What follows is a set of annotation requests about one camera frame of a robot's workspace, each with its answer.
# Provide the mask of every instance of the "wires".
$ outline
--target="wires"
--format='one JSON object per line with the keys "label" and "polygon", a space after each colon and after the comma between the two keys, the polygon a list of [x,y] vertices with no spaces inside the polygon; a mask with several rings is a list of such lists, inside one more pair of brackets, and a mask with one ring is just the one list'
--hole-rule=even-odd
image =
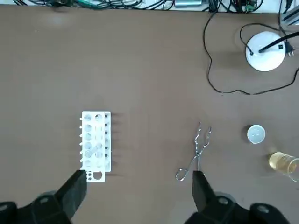
{"label": "wires", "polygon": [[168,2],[168,1],[165,1],[164,4],[163,4],[163,6],[162,6],[162,10],[164,10],[164,11],[170,10],[173,7],[173,5],[174,5],[174,0],[172,0],[171,1],[171,5],[168,8],[165,9],[164,6],[165,6],[166,2]]}
{"label": "wires", "polygon": [[[254,95],[261,95],[261,94],[264,94],[264,93],[267,93],[267,92],[272,92],[272,91],[276,91],[276,90],[280,90],[280,89],[283,89],[285,87],[288,87],[290,85],[292,85],[295,80],[296,80],[296,77],[297,77],[297,74],[299,72],[299,68],[296,69],[296,72],[293,76],[293,79],[290,83],[286,84],[286,85],[283,85],[283,86],[280,86],[280,87],[277,87],[277,88],[273,88],[273,89],[268,89],[268,90],[264,90],[264,91],[260,91],[260,92],[255,92],[255,93],[250,93],[250,92],[246,92],[246,91],[243,91],[243,90],[232,90],[232,91],[220,91],[218,89],[216,89],[214,87],[214,85],[212,84],[211,80],[210,80],[210,71],[211,71],[211,67],[212,67],[212,63],[213,63],[213,59],[210,55],[210,53],[208,52],[207,48],[206,48],[206,29],[211,21],[211,19],[216,15],[216,12],[213,13],[210,18],[208,19],[208,21],[206,22],[206,25],[204,27],[204,31],[203,31],[203,44],[204,44],[204,49],[205,49],[205,52],[206,54],[208,55],[209,57],[209,60],[210,60],[210,63],[209,63],[209,66],[208,66],[208,70],[207,70],[207,73],[206,73],[206,78],[207,78],[207,81],[209,83],[209,85],[218,93],[234,93],[234,92],[241,92],[245,95],[249,95],[249,96],[254,96]],[[252,53],[251,49],[248,47],[248,45],[244,42],[244,40],[242,39],[242,36],[241,36],[241,33],[242,33],[242,30],[244,29],[244,27],[247,27],[247,26],[253,26],[253,25],[260,25],[260,26],[264,26],[264,27],[267,27],[267,28],[271,28],[273,30],[276,30],[276,31],[279,31],[280,29],[277,29],[277,28],[274,28],[274,27],[271,27],[271,26],[268,26],[266,24],[262,24],[262,23],[250,23],[250,24],[246,24],[244,25],[241,29],[240,29],[240,39],[242,41],[242,43],[250,50],[250,53]]]}
{"label": "wires", "polygon": [[256,10],[258,10],[262,4],[263,4],[264,0],[261,0],[261,3],[257,6],[256,2],[254,1],[250,1],[250,0],[246,0],[246,1],[242,1],[242,0],[230,0],[230,5],[228,7],[228,9],[226,9],[226,7],[224,5],[224,8],[227,10],[227,12],[232,12],[230,10],[230,7],[233,6],[233,8],[235,9],[235,12],[237,13],[252,13],[255,12]]}
{"label": "wires", "polygon": [[208,0],[209,12],[215,13],[218,11],[218,0]]}
{"label": "wires", "polygon": [[26,6],[27,4],[22,0],[14,0],[14,3],[18,6]]}

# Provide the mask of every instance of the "small round container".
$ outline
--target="small round container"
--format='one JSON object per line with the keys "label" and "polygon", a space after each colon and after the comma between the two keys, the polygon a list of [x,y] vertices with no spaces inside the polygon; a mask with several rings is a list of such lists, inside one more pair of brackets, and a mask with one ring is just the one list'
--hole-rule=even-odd
{"label": "small round container", "polygon": [[261,143],[266,136],[265,129],[260,125],[253,125],[247,130],[247,138],[252,144]]}

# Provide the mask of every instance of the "brown table surface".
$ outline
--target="brown table surface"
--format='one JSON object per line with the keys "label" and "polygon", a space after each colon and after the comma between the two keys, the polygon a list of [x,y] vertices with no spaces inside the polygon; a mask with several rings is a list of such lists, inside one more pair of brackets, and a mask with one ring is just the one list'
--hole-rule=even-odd
{"label": "brown table surface", "polygon": [[[215,191],[248,208],[265,202],[298,223],[299,185],[272,171],[267,155],[299,155],[298,85],[261,96],[218,94],[206,81],[206,13],[0,7],[0,200],[20,206],[58,189],[80,168],[80,115],[113,113],[113,170],[88,184],[73,221],[181,224],[194,211],[192,175],[199,121],[213,127],[202,169]],[[253,70],[238,37],[243,24],[276,15],[218,14],[207,29],[221,90],[260,91],[288,83],[298,56],[268,73]],[[244,39],[264,30],[251,27]],[[261,124],[260,145],[242,137]]]}

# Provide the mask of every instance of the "black cable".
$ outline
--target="black cable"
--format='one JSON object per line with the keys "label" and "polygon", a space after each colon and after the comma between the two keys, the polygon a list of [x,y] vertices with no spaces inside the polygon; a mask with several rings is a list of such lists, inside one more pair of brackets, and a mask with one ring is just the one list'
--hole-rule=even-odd
{"label": "black cable", "polygon": [[[293,76],[293,79],[290,83],[286,84],[286,85],[283,85],[283,86],[280,86],[280,87],[277,87],[277,88],[273,88],[273,89],[268,89],[268,90],[264,90],[264,91],[261,91],[261,92],[255,92],[255,93],[250,93],[250,92],[246,92],[246,91],[243,91],[243,90],[232,90],[232,91],[220,91],[218,89],[216,89],[211,80],[210,80],[210,70],[211,70],[211,67],[212,67],[212,63],[213,63],[213,59],[210,55],[210,53],[208,52],[207,48],[206,48],[206,28],[207,26],[209,25],[211,19],[216,15],[216,12],[213,13],[210,18],[208,19],[208,21],[206,22],[206,25],[204,27],[204,31],[203,31],[203,44],[204,44],[204,49],[205,49],[205,52],[206,54],[208,55],[209,59],[210,59],[210,63],[209,63],[209,66],[208,66],[208,70],[207,70],[207,73],[206,73],[206,78],[207,78],[207,81],[209,83],[209,85],[218,93],[234,93],[234,92],[241,92],[245,95],[249,95],[249,96],[253,96],[253,95],[261,95],[261,94],[264,94],[264,93],[267,93],[267,92],[272,92],[272,91],[276,91],[276,90],[280,90],[280,89],[283,89],[285,87],[288,87],[290,85],[292,85],[295,80],[296,80],[296,77],[297,77],[297,74],[298,74],[298,71],[299,71],[299,68],[296,69],[296,72]],[[271,26],[268,26],[266,24],[261,24],[261,23],[251,23],[251,25],[261,25],[261,26],[264,26],[264,27],[268,27],[268,28],[272,28],[274,30],[279,30],[279,29],[276,29],[276,28],[273,28]]]}
{"label": "black cable", "polygon": [[13,0],[13,1],[17,6],[27,6],[27,4],[22,0]]}
{"label": "black cable", "polygon": [[258,52],[259,53],[263,53],[264,51],[266,51],[267,49],[269,49],[270,47],[273,47],[274,45],[282,42],[282,41],[285,41],[285,40],[288,40],[288,39],[291,39],[293,37],[296,37],[296,36],[299,36],[299,31],[298,32],[295,32],[295,33],[292,33],[292,34],[288,34],[288,35],[285,35],[284,37],[280,37],[278,38],[277,40],[269,43],[267,46],[263,47],[262,49],[260,49]]}
{"label": "black cable", "polygon": [[171,6],[169,6],[167,9],[164,9],[164,6],[165,6],[166,2],[168,2],[168,1],[166,0],[166,1],[164,2],[163,6],[162,6],[162,10],[164,10],[164,11],[168,11],[168,10],[170,10],[170,9],[173,7],[173,5],[174,5],[174,0],[172,0],[172,1],[171,1]]}
{"label": "black cable", "polygon": [[160,7],[161,5],[165,4],[166,0],[163,0],[161,3],[159,3],[158,5],[156,5],[155,7],[151,8],[151,10],[154,10],[158,7]]}
{"label": "black cable", "polygon": [[283,0],[280,0],[279,11],[278,11],[278,27],[279,27],[279,30],[280,30],[284,35],[286,35],[285,30],[281,27],[281,22],[280,22],[280,13],[281,13],[282,1],[283,1]]}
{"label": "black cable", "polygon": [[202,10],[202,12],[205,12],[205,11],[207,11],[208,9],[209,9],[209,6],[206,7],[206,8],[204,8],[204,9]]}
{"label": "black cable", "polygon": [[222,7],[224,7],[224,8],[226,9],[226,12],[227,12],[227,13],[236,13],[236,12],[231,11],[231,10],[229,9],[229,8],[231,7],[231,3],[229,4],[228,7],[226,7],[226,6],[223,4],[223,2],[221,2],[220,4],[222,5]]}
{"label": "black cable", "polygon": [[277,29],[275,27],[272,27],[272,26],[269,26],[269,25],[266,25],[266,24],[263,24],[263,23],[259,23],[259,22],[254,22],[254,23],[249,23],[249,24],[246,24],[244,26],[241,27],[240,29],[240,32],[239,32],[239,37],[240,37],[240,40],[241,42],[245,45],[245,47],[250,51],[250,54],[253,55],[253,51],[250,49],[250,47],[247,45],[247,43],[245,43],[245,41],[243,40],[242,38],[242,31],[245,27],[248,27],[248,26],[262,26],[262,27],[267,27],[267,28],[270,28],[270,29],[273,29],[275,31],[280,31],[280,29]]}
{"label": "black cable", "polygon": [[293,0],[286,0],[285,11],[283,12],[283,14],[285,14],[290,9],[292,3],[293,3]]}
{"label": "black cable", "polygon": [[137,9],[141,9],[141,10],[149,9],[149,8],[151,8],[151,7],[154,7],[154,6],[158,5],[159,3],[163,2],[163,1],[164,1],[164,0],[160,0],[160,1],[157,1],[157,2],[155,2],[154,4],[151,4],[151,5],[146,6],[146,7],[144,7],[144,8],[137,8]]}

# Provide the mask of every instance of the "power cord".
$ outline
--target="power cord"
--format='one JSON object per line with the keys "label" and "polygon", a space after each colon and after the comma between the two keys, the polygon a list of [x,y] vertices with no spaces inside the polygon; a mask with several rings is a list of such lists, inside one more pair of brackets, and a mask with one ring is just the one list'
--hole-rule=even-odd
{"label": "power cord", "polygon": [[[297,74],[298,74],[298,71],[299,71],[299,68],[296,69],[295,71],[295,74],[293,76],[293,79],[290,83],[286,84],[286,85],[283,85],[283,86],[280,86],[280,87],[277,87],[277,88],[273,88],[273,89],[268,89],[268,90],[264,90],[264,91],[260,91],[260,92],[255,92],[255,93],[250,93],[250,92],[246,92],[244,90],[232,90],[232,91],[220,91],[218,89],[216,89],[216,87],[214,87],[214,85],[212,84],[211,80],[210,80],[210,71],[211,71],[211,67],[212,67],[212,63],[213,63],[213,59],[210,55],[210,53],[208,52],[207,50],[207,47],[206,47],[206,29],[211,21],[211,19],[216,15],[217,12],[214,12],[211,14],[211,16],[209,17],[209,19],[207,20],[206,24],[205,24],[205,27],[204,27],[204,30],[203,30],[203,44],[204,44],[204,49],[205,49],[205,52],[206,54],[208,55],[209,57],[209,60],[210,60],[210,63],[209,63],[209,66],[208,66],[208,69],[207,69],[207,73],[206,73],[206,78],[207,78],[207,81],[209,83],[209,85],[218,93],[234,93],[234,92],[240,92],[240,93],[243,93],[245,95],[248,95],[248,96],[254,96],[254,95],[261,95],[261,94],[264,94],[264,93],[267,93],[267,92],[272,92],[272,91],[276,91],[276,90],[280,90],[280,89],[283,89],[283,88],[286,88],[290,85],[292,85],[295,80],[296,80],[296,77],[297,77]],[[250,24],[246,24],[244,25],[241,29],[240,29],[240,33],[239,33],[239,37],[242,41],[242,43],[246,46],[246,48],[248,48],[250,50],[251,53],[253,53],[251,51],[251,49],[248,47],[248,45],[244,42],[244,40],[242,39],[242,30],[244,29],[244,27],[247,27],[247,26],[253,26],[253,25],[260,25],[260,26],[264,26],[264,27],[267,27],[267,28],[271,28],[275,31],[280,31],[280,28],[277,29],[277,28],[274,28],[274,27],[271,27],[269,25],[266,25],[266,24],[262,24],[262,23],[250,23]]]}

